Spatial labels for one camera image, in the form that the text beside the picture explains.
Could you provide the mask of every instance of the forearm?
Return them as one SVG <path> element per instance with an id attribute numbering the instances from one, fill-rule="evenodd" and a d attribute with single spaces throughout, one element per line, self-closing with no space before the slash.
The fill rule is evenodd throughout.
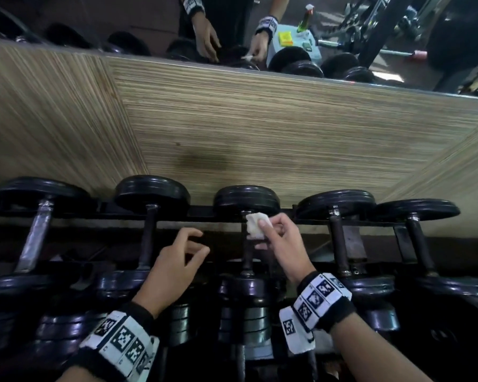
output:
<path id="1" fill-rule="evenodd" d="M 330 334 L 357 382 L 432 382 L 355 313 Z"/>
<path id="2" fill-rule="evenodd" d="M 276 20 L 281 21 L 281 18 L 287 9 L 288 1 L 289 0 L 273 0 L 271 8 L 269 9 L 269 14 L 276 17 Z"/>
<path id="3" fill-rule="evenodd" d="M 78 366 L 71 366 L 64 374 L 57 380 L 57 382 L 103 382 L 93 376 L 87 369 Z"/>

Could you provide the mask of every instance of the wood grain wall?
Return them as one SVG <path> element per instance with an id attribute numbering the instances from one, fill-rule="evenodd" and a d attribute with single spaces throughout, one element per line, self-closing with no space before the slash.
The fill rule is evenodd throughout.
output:
<path id="1" fill-rule="evenodd" d="M 135 173 L 194 204 L 246 183 L 283 206 L 339 188 L 443 197 L 463 214 L 427 232 L 478 237 L 478 99 L 0 42 L 0 181 L 107 195 Z"/>

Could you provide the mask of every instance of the white wipe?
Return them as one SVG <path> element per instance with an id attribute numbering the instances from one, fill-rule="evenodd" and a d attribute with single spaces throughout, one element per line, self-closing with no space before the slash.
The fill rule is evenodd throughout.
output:
<path id="1" fill-rule="evenodd" d="M 250 235 L 250 239 L 252 240 L 262 240 L 264 239 L 264 233 L 262 230 L 258 227 L 258 221 L 259 220 L 264 220 L 267 225 L 273 226 L 271 224 L 271 220 L 269 220 L 269 217 L 267 214 L 264 213 L 253 213 L 253 214 L 247 214 L 246 215 L 246 228 L 248 230 L 248 234 Z"/>

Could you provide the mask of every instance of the black pants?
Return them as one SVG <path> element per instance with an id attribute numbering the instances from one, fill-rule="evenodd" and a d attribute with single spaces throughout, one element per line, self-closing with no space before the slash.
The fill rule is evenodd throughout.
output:
<path id="1" fill-rule="evenodd" d="M 222 48 L 243 45 L 246 24 L 250 19 L 254 0 L 202 0 L 205 15 L 216 31 Z M 193 25 L 179 0 L 179 36 L 195 38 Z"/>

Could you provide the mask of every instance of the reflected hand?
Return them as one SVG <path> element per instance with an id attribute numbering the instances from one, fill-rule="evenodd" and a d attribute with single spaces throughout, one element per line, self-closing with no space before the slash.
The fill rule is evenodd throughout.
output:
<path id="1" fill-rule="evenodd" d="M 188 240 L 190 236 L 202 235 L 198 229 L 182 228 L 174 243 L 164 247 L 159 253 L 133 302 L 146 308 L 156 318 L 179 299 L 210 252 L 208 246 Z M 185 263 L 185 254 L 193 255 L 188 264 Z"/>
<path id="2" fill-rule="evenodd" d="M 299 228 L 285 213 L 277 214 L 269 220 L 273 227 L 263 220 L 258 221 L 258 226 L 269 239 L 270 248 L 287 278 L 298 285 L 308 274 L 316 270 L 306 253 Z M 268 245 L 264 242 L 255 245 L 255 248 L 266 250 Z"/>
<path id="3" fill-rule="evenodd" d="M 250 50 L 248 55 L 252 55 L 252 60 L 257 63 L 262 63 L 268 56 L 269 35 L 262 31 L 251 38 Z"/>
<path id="4" fill-rule="evenodd" d="M 205 17 L 204 13 L 197 12 L 191 18 L 191 22 L 193 23 L 193 29 L 195 30 L 198 53 L 201 56 L 218 63 L 219 60 L 217 59 L 216 50 L 212 43 L 214 42 L 218 48 L 221 48 L 221 44 L 210 21 Z"/>

